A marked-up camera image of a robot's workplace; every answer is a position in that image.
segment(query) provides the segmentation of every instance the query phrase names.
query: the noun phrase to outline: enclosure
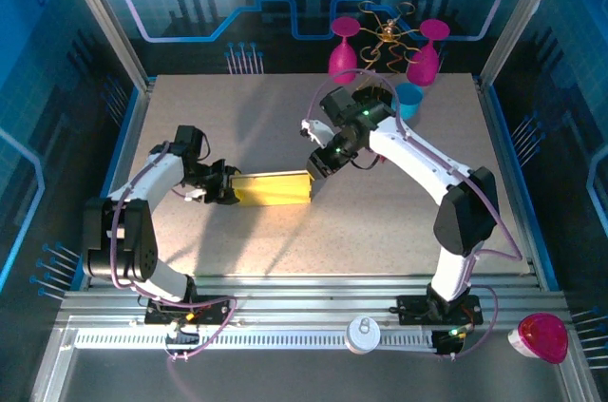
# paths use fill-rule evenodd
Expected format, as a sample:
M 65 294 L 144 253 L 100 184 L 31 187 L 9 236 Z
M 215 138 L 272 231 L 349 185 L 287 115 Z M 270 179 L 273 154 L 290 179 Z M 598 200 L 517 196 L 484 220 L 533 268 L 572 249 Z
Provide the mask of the enclosure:
M 607 397 L 608 0 L 4 2 L 2 400 Z M 344 39 L 342 17 L 356 26 Z M 433 38 L 428 21 L 448 32 Z M 390 307 L 423 295 L 435 274 L 438 203 L 399 163 L 363 150 L 356 162 L 370 169 L 315 181 L 310 203 L 224 206 L 166 192 L 153 215 L 159 259 L 201 295 L 238 299 L 208 350 L 167 360 L 166 333 L 144 324 L 137 294 L 85 276 L 87 200 L 133 179 L 181 124 L 204 132 L 203 163 L 306 169 L 316 145 L 301 121 L 320 86 L 337 86 L 331 59 L 345 43 L 356 67 L 393 86 L 416 83 L 417 55 L 436 55 L 407 124 L 493 173 L 523 253 L 475 266 L 471 281 L 493 288 L 498 307 L 472 289 L 484 324 L 465 348 L 497 312 L 489 338 L 456 362 L 404 348 L 436 332 L 404 327 Z M 366 75 L 344 85 L 365 86 L 390 90 Z M 318 105 L 313 117 L 324 118 Z M 498 227 L 487 246 L 510 248 Z M 567 327 L 559 365 L 506 339 L 537 312 Z M 344 341 L 358 316 L 382 331 L 365 356 Z

